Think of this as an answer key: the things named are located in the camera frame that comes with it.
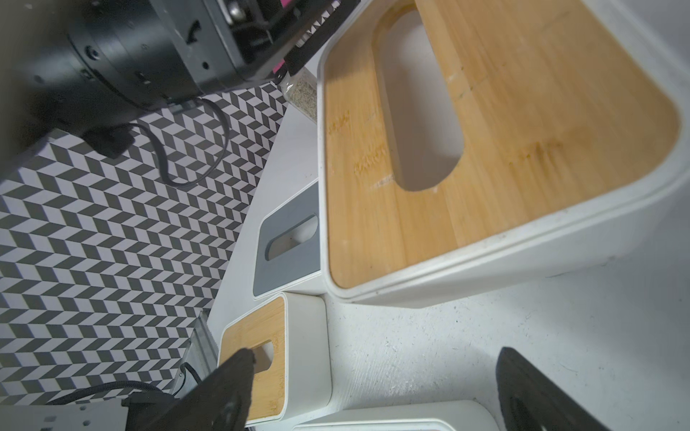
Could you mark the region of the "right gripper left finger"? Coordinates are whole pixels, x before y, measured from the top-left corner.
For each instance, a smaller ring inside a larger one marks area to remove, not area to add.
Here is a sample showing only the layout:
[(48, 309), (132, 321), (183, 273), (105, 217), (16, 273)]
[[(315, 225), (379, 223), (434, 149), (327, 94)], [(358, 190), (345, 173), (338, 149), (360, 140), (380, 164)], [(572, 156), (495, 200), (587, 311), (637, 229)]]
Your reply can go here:
[(180, 400), (129, 421), (127, 430), (244, 430), (252, 404), (254, 353), (241, 348)]

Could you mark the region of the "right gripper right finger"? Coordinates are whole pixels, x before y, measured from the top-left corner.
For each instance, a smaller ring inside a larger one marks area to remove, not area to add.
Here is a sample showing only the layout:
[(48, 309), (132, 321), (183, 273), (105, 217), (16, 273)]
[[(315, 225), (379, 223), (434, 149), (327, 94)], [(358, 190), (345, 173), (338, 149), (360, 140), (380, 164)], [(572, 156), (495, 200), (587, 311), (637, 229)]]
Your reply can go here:
[(496, 364), (501, 415), (508, 430), (605, 430), (573, 398), (514, 348)]

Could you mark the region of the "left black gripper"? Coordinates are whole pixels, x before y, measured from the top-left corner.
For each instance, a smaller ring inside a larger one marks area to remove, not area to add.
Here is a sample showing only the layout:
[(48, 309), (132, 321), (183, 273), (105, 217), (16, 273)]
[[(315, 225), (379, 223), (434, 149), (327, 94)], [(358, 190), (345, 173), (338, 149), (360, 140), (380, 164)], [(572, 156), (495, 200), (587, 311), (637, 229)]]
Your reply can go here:
[(340, 1), (308, 38), (331, 1), (153, 1), (201, 92), (265, 84), (283, 65), (296, 75), (359, 5)]

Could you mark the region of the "grey lid tissue box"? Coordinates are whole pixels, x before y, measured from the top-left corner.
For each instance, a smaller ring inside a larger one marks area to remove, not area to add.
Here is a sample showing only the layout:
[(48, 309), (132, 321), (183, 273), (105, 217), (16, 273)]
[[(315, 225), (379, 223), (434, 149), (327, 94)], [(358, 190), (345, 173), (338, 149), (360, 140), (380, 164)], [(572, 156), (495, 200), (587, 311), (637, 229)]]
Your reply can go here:
[(262, 220), (253, 297), (324, 294), (320, 245), (319, 183), (312, 181)]

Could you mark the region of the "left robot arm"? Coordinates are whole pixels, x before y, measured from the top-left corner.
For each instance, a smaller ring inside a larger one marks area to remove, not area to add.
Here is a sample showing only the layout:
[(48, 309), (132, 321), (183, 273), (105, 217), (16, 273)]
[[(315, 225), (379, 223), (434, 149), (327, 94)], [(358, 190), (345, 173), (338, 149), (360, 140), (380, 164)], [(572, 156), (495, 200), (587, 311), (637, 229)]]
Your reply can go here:
[(202, 95), (296, 75), (353, 1), (5, 1), (1, 174), (60, 130), (115, 158), (125, 127)]

